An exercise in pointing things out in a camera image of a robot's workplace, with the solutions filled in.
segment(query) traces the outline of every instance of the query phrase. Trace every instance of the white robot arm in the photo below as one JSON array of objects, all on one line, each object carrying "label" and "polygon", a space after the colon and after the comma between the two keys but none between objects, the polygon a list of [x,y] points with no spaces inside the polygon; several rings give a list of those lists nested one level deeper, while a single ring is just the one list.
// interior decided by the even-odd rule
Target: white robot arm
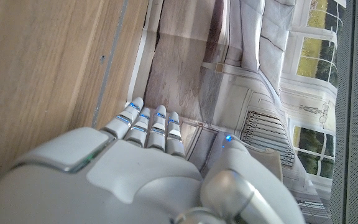
[{"label": "white robot arm", "polygon": [[178,115],[136,98],[102,130],[80,128],[0,179],[0,223],[304,223],[284,185],[235,136],[205,180]]}]

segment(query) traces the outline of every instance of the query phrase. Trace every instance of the grass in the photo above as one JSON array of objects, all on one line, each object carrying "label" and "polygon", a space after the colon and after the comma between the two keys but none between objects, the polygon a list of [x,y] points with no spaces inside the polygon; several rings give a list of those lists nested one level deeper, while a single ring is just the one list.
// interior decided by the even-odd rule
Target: grass
[{"label": "grass", "polygon": [[[311,8],[326,11],[328,0],[312,0]],[[325,29],[326,13],[311,10],[309,13],[308,26]],[[302,56],[319,58],[322,40],[305,38],[302,46]],[[301,57],[297,74],[316,78],[318,60]]]},{"label": "grass", "polygon": [[301,137],[301,128],[298,126],[295,126],[293,130],[293,146],[299,147],[299,140]]}]

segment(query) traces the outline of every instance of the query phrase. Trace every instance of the window pane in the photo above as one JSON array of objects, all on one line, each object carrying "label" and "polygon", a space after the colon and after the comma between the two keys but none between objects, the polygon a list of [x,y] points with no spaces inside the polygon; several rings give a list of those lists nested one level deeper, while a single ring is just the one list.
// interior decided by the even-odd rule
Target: window pane
[{"label": "window pane", "polygon": [[310,9],[317,9],[322,11],[327,11],[328,0],[311,0]]},{"label": "window pane", "polygon": [[314,28],[325,29],[326,28],[326,13],[311,10],[309,12],[308,26]]},{"label": "window pane", "polygon": [[331,76],[329,77],[329,82],[338,88],[338,72],[334,65],[331,66]]},{"label": "window pane", "polygon": [[341,6],[340,4],[338,4],[338,12],[339,12],[339,18],[342,19],[343,15],[345,13],[345,8],[343,6]]},{"label": "window pane", "polygon": [[319,156],[298,151],[298,158],[307,173],[317,175]]},{"label": "window pane", "polygon": [[334,136],[330,134],[327,134],[326,151],[324,155],[335,157]]},{"label": "window pane", "polygon": [[304,77],[316,78],[318,61],[318,59],[301,57],[299,59],[297,74]]},{"label": "window pane", "polygon": [[311,152],[321,153],[324,144],[324,133],[301,128],[299,148]]},{"label": "window pane", "polygon": [[299,140],[301,136],[301,128],[295,126],[293,129],[293,146],[299,147]]},{"label": "window pane", "polygon": [[333,59],[334,48],[334,42],[331,42],[329,40],[322,40],[319,58],[325,59],[330,62]]},{"label": "window pane", "polygon": [[337,11],[342,7],[337,5],[335,0],[312,0],[308,26],[336,32]]},{"label": "window pane", "polygon": [[319,60],[317,64],[316,78],[320,80],[328,81],[330,68],[331,68],[331,62]]},{"label": "window pane", "polygon": [[324,158],[321,161],[320,176],[332,179],[333,178],[333,171],[334,171],[334,161],[332,159]]},{"label": "window pane", "polygon": [[333,59],[334,42],[314,38],[304,38],[301,56],[321,58],[327,61]]}]

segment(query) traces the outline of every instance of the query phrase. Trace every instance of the window frame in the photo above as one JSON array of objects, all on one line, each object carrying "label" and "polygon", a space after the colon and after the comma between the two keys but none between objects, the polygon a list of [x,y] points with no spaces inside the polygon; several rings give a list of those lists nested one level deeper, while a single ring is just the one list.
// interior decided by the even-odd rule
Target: window frame
[{"label": "window frame", "polygon": [[307,174],[314,175],[314,176],[317,176],[319,178],[323,178],[323,179],[327,179],[327,180],[332,180],[332,179],[327,178],[327,177],[322,177],[322,176],[320,176],[320,174],[321,174],[321,161],[324,158],[332,159],[334,161],[334,164],[335,164],[335,156],[327,156],[325,154],[326,146],[327,146],[327,134],[329,134],[329,135],[331,135],[333,137],[334,151],[336,150],[336,135],[335,135],[335,132],[323,129],[321,126],[312,125],[312,124],[306,124],[306,123],[301,123],[299,121],[291,120],[290,121],[291,144],[293,144],[295,126],[300,127],[300,128],[306,128],[306,129],[309,129],[309,130],[312,130],[312,131],[317,131],[317,132],[320,132],[320,133],[324,134],[324,143],[323,143],[323,148],[321,150],[321,153],[311,152],[311,151],[306,150],[306,149],[300,149],[299,147],[295,147],[294,145],[292,145],[292,146],[293,146],[294,151],[296,151],[296,152],[299,151],[299,152],[304,152],[304,153],[307,153],[307,154],[311,154],[313,156],[319,156],[317,174],[309,174],[309,173],[307,173]]}]

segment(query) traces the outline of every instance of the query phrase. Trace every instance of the wood grain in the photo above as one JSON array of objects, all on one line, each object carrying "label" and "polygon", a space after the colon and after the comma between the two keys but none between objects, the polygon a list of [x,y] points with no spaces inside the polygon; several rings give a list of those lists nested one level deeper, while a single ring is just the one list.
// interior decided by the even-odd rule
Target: wood grain
[{"label": "wood grain", "polygon": [[121,35],[118,38],[106,91],[100,106],[97,128],[102,128],[114,115],[124,109],[142,35],[147,3],[146,0],[128,1]]},{"label": "wood grain", "polygon": [[214,6],[215,0],[164,2],[160,39],[145,94],[147,106],[163,104],[180,116],[203,120],[199,96],[205,84],[200,68]]},{"label": "wood grain", "polygon": [[[122,2],[0,0],[0,175],[40,143],[90,125],[106,66],[100,56],[109,54]],[[131,4],[127,15],[147,7]],[[132,45],[140,17],[125,25]],[[131,53],[115,64],[130,65]]]},{"label": "wood grain", "polygon": [[[99,35],[95,37],[91,46],[91,60],[88,61],[85,68],[87,75],[81,82],[73,116],[70,120],[70,129],[92,125],[93,114],[98,102],[123,2],[124,0],[104,2],[103,16],[99,19],[97,27]],[[102,55],[105,58],[103,63],[101,63]]]}]

